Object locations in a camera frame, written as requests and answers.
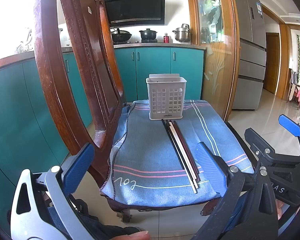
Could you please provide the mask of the right hand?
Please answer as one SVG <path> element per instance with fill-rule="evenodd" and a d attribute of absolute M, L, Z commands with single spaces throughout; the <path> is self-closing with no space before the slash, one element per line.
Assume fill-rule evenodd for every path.
<path fill-rule="evenodd" d="M 278 199 L 275 200 L 275 203 L 276 203 L 276 210 L 277 210 L 277 218 L 278 218 L 278 220 L 280 220 L 283 215 L 282 208 L 285 203 Z"/>

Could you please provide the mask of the left hand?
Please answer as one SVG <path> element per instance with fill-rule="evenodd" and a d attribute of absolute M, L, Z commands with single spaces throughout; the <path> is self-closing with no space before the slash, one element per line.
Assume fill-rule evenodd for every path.
<path fill-rule="evenodd" d="M 150 234 L 148 231 L 139 231 L 130 235 L 121 235 L 112 238 L 111 240 L 150 240 Z"/>

